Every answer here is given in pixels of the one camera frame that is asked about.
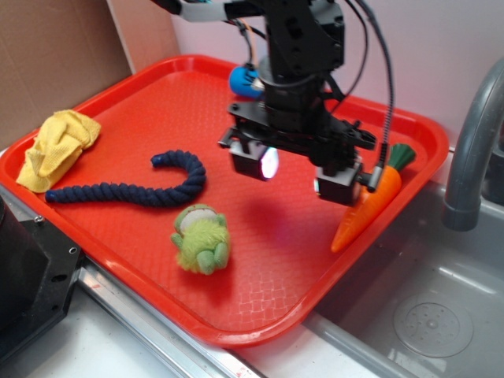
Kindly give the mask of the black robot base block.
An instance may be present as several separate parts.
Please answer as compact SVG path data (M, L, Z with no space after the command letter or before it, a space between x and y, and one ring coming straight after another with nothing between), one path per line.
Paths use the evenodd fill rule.
M64 319L83 251L48 220L18 220L1 201L1 363Z

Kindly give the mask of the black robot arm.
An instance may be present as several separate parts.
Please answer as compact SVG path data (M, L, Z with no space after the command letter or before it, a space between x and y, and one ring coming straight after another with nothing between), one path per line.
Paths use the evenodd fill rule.
M316 167L320 198L352 206L363 187L359 149L372 150L374 135L335 118L324 102L324 86L343 63L344 23L332 1L161 1L159 6L189 22L264 17L268 53L258 67L261 97L228 108L235 123L220 139L234 169L258 180L272 178L279 153L304 156Z

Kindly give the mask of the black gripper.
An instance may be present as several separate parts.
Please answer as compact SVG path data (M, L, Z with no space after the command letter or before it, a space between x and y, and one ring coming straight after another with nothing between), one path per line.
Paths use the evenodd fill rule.
M353 164L357 149L374 150L376 137L361 130L358 122L339 120L329 112L324 104L329 94L319 76L258 79L264 86L262 97L228 107L235 123L219 141L221 147L230 147L234 170L268 181L279 168L277 149L302 155L318 167L313 183L318 197L353 206L361 191L362 163ZM322 168L327 165L345 169L330 174Z

